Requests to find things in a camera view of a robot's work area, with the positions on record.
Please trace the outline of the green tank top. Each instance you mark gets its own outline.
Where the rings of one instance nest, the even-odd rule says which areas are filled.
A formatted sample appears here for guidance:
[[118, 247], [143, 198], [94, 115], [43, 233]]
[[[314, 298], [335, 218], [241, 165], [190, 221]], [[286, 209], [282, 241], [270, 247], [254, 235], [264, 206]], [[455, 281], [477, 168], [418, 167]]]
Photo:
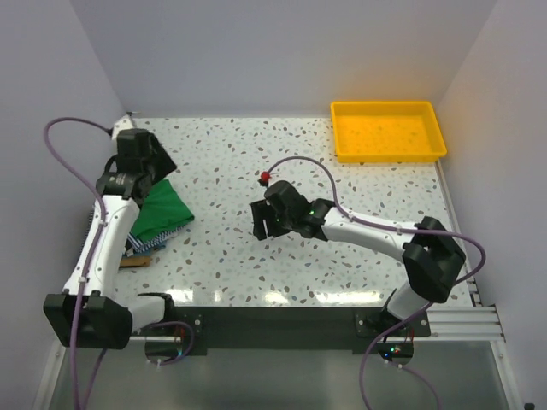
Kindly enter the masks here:
[[152, 186], [150, 194], [144, 199], [131, 235], [148, 242], [161, 234], [176, 231], [194, 219], [194, 214], [180, 199], [170, 181], [163, 179]]

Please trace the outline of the blue white striped tank top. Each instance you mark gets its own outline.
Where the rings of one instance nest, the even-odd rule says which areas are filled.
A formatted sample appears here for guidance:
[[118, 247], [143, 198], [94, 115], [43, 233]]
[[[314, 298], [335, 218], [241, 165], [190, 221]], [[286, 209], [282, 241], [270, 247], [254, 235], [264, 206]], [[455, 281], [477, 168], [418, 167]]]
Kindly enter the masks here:
[[161, 243], [177, 237], [183, 231], [183, 226], [179, 226], [171, 231], [162, 231], [159, 234], [155, 235], [152, 239], [143, 240], [133, 234], [129, 234], [127, 237], [125, 251], [128, 248], [128, 245], [131, 245], [134, 249], [142, 249], [145, 246], [153, 246], [157, 243]]

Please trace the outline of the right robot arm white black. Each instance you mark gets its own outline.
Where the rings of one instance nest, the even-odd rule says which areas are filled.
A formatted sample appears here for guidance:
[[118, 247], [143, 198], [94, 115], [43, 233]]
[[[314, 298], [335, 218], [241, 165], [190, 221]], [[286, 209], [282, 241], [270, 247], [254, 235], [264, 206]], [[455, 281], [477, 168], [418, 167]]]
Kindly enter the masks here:
[[[444, 303], [466, 260], [464, 252], [444, 226], [432, 217], [419, 223], [392, 221], [394, 231], [379, 229], [387, 221], [373, 219], [374, 226], [357, 222], [345, 215], [336, 202], [318, 198], [312, 202], [287, 181], [268, 187], [264, 198], [250, 205], [253, 235], [259, 240], [295, 232], [307, 239], [349, 243], [390, 256], [403, 264], [407, 281], [394, 290], [379, 313], [365, 322], [375, 331], [398, 336], [411, 325], [410, 315], [428, 303]], [[425, 230], [420, 234], [414, 230]]]

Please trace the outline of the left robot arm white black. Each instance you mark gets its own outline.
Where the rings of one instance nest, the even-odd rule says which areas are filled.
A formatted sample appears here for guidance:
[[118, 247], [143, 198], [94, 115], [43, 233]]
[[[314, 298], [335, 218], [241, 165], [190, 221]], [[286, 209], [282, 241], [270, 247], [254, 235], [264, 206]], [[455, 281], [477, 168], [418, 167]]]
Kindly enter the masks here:
[[114, 140], [116, 153], [91, 188], [94, 214], [78, 262], [62, 292], [44, 301], [45, 316], [67, 348], [123, 349], [135, 331], [149, 326], [167, 335], [177, 325], [165, 293], [140, 294], [128, 306], [115, 300], [115, 274], [144, 199], [176, 166], [145, 129], [119, 131]]

